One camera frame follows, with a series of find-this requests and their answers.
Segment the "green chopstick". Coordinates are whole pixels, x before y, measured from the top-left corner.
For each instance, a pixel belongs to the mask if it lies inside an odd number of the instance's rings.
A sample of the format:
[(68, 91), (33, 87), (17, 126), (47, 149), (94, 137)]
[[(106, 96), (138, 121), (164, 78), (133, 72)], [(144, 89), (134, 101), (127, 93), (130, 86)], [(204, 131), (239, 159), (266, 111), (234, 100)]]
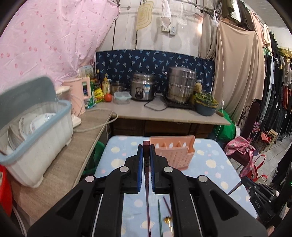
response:
[(157, 203), (158, 203), (158, 216), (159, 216), (159, 233), (160, 233), (160, 237), (163, 237), (160, 201), (158, 200)]

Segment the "pink plastic utensil basket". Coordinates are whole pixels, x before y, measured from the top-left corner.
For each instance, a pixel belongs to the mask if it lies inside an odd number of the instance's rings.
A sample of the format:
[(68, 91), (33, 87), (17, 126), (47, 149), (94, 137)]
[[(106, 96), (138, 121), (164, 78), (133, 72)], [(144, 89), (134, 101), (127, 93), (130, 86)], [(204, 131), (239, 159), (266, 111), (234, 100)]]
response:
[(178, 170), (188, 169), (195, 154), (195, 136), (150, 137), (155, 153), (165, 157), (169, 166)]

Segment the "dark red chopstick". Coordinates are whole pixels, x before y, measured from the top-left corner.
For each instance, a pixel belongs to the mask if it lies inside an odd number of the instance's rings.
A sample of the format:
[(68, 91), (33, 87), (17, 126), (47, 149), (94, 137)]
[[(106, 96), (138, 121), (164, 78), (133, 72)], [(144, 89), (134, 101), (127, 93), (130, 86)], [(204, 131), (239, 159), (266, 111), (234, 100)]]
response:
[(143, 165), (145, 175), (145, 199), (147, 207), (147, 230), (148, 236), (151, 237), (151, 224), (149, 214), (149, 159), (150, 159), (150, 141), (143, 141)]

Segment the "maroon chopstick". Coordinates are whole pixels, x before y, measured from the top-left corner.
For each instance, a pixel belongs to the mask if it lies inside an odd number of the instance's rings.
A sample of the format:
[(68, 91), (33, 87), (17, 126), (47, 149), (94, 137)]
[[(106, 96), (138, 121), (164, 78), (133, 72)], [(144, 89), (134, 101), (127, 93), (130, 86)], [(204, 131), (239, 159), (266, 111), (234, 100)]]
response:
[(168, 210), (168, 212), (170, 214), (170, 217), (172, 217), (172, 211), (171, 211), (171, 208), (170, 208), (165, 196), (163, 196), (163, 200), (164, 200), (164, 203), (165, 203), (165, 205), (167, 207), (167, 210)]

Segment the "blue patterned table cloth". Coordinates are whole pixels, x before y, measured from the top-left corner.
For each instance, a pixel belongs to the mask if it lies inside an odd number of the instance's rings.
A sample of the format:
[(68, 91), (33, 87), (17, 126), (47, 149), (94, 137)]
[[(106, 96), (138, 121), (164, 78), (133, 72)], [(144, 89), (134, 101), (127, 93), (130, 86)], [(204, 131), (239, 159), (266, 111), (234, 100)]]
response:
[[(114, 169), (124, 165), (126, 158), (136, 155), (138, 146), (150, 138), (141, 136), (113, 136), (107, 142), (101, 160), (95, 171), (95, 177), (109, 175)], [(195, 139), (195, 154), (188, 169), (183, 174), (190, 177), (205, 175), (220, 189), (228, 193), (240, 181), (233, 164), (225, 155), (219, 144), (210, 139)], [(170, 206), (169, 195), (155, 195), (149, 192), (149, 214), (151, 236), (160, 236), (158, 203), (160, 201), (163, 236), (172, 236), (171, 231), (163, 219), (169, 216), (163, 196)], [(122, 236), (148, 236), (147, 207), (145, 199), (145, 183), (142, 182), (138, 194), (125, 194), (121, 224)]]

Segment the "pink floral bag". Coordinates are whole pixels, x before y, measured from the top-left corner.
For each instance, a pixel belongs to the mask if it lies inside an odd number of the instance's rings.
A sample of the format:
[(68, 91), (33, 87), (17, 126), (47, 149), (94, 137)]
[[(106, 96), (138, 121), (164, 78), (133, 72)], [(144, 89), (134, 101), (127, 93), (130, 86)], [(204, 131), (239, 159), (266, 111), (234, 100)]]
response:
[(255, 148), (245, 138), (238, 136), (231, 140), (224, 148), (227, 157), (234, 159), (243, 168), (240, 171), (240, 177), (247, 176), (253, 169), (253, 152)]

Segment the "green plastic bag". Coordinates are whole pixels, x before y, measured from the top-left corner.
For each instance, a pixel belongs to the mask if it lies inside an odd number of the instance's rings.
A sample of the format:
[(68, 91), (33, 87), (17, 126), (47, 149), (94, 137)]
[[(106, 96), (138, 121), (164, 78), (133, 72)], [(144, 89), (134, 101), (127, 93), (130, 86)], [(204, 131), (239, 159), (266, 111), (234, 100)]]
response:
[(236, 134), (236, 126), (230, 119), (228, 113), (226, 113), (224, 110), (220, 110), (223, 114), (223, 118), (225, 118), (230, 125), (217, 125), (214, 126), (213, 132), (215, 133), (215, 138), (218, 140), (221, 140), (223, 142), (230, 142), (235, 138)]

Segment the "blue basin with greens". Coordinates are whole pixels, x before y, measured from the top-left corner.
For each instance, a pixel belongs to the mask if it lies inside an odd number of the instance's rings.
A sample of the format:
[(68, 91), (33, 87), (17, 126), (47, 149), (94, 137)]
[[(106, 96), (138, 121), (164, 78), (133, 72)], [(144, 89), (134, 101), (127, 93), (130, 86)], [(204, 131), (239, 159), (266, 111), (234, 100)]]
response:
[(214, 99), (212, 94), (197, 93), (195, 95), (195, 108), (202, 116), (212, 116), (216, 112), (218, 105), (219, 102)]

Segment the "white dish drainer box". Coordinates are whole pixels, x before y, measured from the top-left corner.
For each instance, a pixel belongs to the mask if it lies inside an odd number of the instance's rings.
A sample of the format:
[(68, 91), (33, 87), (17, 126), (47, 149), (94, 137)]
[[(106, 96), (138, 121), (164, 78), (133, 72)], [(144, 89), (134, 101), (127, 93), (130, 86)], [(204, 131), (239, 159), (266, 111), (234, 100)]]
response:
[(58, 100), (48, 77), (37, 77), (1, 94), (1, 165), (22, 185), (36, 188), (71, 142), (71, 102)]

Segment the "black induction cooker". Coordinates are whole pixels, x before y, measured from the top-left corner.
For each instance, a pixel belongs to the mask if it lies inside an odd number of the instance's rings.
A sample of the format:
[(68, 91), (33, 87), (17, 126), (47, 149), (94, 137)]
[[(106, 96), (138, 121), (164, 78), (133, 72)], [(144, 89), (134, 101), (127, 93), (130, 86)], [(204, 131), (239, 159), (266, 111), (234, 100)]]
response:
[(192, 103), (190, 102), (178, 103), (178, 102), (171, 101), (170, 99), (167, 98), (167, 95), (165, 93), (163, 94), (163, 99), (168, 108), (185, 109), (185, 110), (192, 110), (192, 111), (195, 110), (195, 106)]

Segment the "green tin can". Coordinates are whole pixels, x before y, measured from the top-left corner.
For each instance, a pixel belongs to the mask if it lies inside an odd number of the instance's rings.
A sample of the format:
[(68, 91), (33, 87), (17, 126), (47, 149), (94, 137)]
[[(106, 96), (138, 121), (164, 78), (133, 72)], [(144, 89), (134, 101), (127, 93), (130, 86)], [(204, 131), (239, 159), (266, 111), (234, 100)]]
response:
[(87, 108), (90, 109), (95, 105), (95, 83), (93, 80), (90, 80), (90, 88), (91, 88), (91, 98), (88, 99)]

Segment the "red tomato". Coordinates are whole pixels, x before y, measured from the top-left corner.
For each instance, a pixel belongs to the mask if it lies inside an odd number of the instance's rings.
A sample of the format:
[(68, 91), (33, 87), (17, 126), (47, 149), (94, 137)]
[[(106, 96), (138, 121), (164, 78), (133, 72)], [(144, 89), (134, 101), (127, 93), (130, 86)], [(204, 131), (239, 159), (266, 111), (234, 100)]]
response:
[(111, 102), (112, 99), (113, 99), (113, 96), (110, 93), (104, 95), (105, 102)]

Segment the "yellow snack packet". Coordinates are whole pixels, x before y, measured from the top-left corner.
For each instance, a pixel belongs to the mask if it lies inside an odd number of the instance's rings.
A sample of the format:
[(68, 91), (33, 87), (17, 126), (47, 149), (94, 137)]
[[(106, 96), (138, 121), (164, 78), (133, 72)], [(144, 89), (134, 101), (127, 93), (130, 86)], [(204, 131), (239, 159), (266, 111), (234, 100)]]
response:
[(100, 87), (94, 90), (94, 99), (96, 103), (100, 103), (104, 100), (104, 93)]

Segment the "clear food container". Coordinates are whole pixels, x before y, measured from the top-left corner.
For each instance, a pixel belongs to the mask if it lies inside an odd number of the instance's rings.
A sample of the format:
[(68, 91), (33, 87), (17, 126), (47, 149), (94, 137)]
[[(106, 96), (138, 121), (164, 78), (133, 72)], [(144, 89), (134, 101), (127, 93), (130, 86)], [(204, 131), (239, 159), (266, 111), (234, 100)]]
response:
[(113, 102), (115, 104), (129, 104), (131, 99), (132, 97), (127, 91), (116, 91), (113, 95)]

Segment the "white soy milk maker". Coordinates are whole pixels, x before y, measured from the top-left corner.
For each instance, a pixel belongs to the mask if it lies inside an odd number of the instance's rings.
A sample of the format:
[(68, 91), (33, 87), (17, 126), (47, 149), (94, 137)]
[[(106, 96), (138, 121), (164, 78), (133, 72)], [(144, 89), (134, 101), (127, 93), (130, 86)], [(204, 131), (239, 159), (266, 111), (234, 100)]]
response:
[(82, 122), (79, 118), (83, 106), (81, 99), (71, 92), (70, 86), (59, 86), (55, 89), (55, 92), (58, 100), (66, 100), (71, 103), (71, 118), (73, 128), (76, 128)]

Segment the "pink electric kettle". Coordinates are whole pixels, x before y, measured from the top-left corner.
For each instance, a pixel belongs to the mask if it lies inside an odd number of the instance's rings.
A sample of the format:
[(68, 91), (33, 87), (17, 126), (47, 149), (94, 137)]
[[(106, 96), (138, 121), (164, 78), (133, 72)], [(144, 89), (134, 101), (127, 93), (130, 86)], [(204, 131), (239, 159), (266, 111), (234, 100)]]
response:
[(63, 86), (70, 87), (71, 103), (75, 116), (80, 116), (85, 112), (85, 100), (91, 99), (91, 85), (89, 77), (76, 77), (64, 80)]

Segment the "small steel pot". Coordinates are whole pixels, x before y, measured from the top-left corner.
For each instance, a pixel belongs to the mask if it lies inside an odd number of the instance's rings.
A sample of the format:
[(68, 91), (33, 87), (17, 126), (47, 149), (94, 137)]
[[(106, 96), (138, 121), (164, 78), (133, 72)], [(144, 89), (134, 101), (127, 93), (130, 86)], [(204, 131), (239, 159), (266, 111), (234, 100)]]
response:
[(114, 95), (115, 92), (126, 91), (126, 86), (120, 81), (113, 82), (110, 84), (110, 94)]

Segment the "yellow oil bottle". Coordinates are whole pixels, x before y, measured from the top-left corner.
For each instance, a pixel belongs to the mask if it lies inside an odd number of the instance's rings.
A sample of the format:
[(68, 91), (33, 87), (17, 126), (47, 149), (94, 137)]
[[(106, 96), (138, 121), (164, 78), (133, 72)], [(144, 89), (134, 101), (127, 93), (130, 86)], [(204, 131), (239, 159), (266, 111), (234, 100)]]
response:
[(110, 82), (108, 80), (108, 74), (104, 75), (104, 80), (102, 82), (102, 92), (104, 95), (109, 94), (110, 93)]

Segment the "stainless steel steamer pot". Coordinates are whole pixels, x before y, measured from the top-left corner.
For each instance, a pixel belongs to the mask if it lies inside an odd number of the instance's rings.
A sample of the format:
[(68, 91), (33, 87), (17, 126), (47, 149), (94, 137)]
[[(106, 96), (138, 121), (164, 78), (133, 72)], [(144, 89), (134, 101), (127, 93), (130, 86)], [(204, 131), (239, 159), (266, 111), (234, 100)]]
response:
[(168, 79), (166, 97), (175, 103), (186, 103), (195, 87), (197, 74), (195, 71), (184, 67), (170, 67), (168, 72), (162, 71)]

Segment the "silver rice cooker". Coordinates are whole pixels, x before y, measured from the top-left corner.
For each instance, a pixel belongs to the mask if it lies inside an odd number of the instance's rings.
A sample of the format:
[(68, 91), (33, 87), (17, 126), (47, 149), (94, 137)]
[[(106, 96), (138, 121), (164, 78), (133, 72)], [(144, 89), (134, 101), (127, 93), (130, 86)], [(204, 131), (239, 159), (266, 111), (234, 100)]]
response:
[(154, 87), (154, 75), (134, 73), (131, 80), (131, 97), (137, 101), (150, 101), (154, 98)]

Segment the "beige hanging curtain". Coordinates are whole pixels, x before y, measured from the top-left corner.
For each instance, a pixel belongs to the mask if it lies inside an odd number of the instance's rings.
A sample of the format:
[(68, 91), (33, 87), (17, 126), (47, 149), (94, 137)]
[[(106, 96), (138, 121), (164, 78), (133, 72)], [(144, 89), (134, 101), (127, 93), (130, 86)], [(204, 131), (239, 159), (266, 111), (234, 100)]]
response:
[(215, 61), (212, 93), (230, 118), (238, 121), (245, 106), (262, 99), (265, 65), (264, 50), (255, 31), (203, 15), (198, 56)]

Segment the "navy floral backsplash cloth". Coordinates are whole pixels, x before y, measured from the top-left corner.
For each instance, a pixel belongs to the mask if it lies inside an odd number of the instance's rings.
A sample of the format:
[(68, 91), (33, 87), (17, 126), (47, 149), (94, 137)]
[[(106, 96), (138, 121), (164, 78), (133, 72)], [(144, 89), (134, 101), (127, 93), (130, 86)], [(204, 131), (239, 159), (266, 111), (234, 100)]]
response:
[(112, 82), (130, 87), (134, 73), (145, 73), (155, 77), (157, 91), (167, 89), (167, 72), (170, 67), (184, 67), (197, 74), (203, 91), (211, 92), (215, 62), (195, 56), (157, 50), (109, 50), (96, 53), (96, 68), (103, 80), (107, 75)]

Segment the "pink dotted curtain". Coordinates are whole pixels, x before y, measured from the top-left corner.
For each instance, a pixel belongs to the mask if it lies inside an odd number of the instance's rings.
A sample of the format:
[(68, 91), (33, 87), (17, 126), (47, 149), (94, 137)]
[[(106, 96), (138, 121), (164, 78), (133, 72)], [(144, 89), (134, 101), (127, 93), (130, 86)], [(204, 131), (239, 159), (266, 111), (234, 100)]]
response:
[(88, 65), (120, 12), (115, 1), (27, 1), (1, 35), (1, 91)]

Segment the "white skimmer ladle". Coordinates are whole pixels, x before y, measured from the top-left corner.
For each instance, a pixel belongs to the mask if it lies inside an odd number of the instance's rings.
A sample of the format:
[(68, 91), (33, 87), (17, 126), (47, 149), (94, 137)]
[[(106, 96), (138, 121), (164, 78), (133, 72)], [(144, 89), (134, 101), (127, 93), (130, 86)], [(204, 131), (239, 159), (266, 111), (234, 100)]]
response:
[(177, 23), (182, 26), (186, 26), (188, 24), (188, 21), (184, 14), (184, 3), (181, 3), (181, 12), (177, 15), (176, 20), (177, 20)]

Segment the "yellow cutting board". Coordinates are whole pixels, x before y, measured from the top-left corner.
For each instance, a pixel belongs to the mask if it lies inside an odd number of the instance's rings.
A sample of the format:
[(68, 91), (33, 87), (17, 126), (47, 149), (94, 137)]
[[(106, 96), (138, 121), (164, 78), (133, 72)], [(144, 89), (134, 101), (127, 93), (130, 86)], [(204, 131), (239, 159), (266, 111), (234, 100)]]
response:
[(136, 30), (147, 27), (152, 20), (153, 1), (143, 1), (137, 12)]

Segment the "white wall socket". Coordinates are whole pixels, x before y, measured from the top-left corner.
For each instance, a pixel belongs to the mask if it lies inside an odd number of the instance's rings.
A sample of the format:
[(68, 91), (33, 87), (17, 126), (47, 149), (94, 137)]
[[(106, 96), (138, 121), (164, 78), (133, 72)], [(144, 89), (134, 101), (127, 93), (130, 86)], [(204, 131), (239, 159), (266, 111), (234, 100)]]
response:
[(168, 27), (161, 26), (161, 31), (163, 33), (168, 33), (171, 36), (175, 36), (176, 33), (177, 33), (176, 27), (175, 26), (172, 26), (172, 25), (170, 25)]

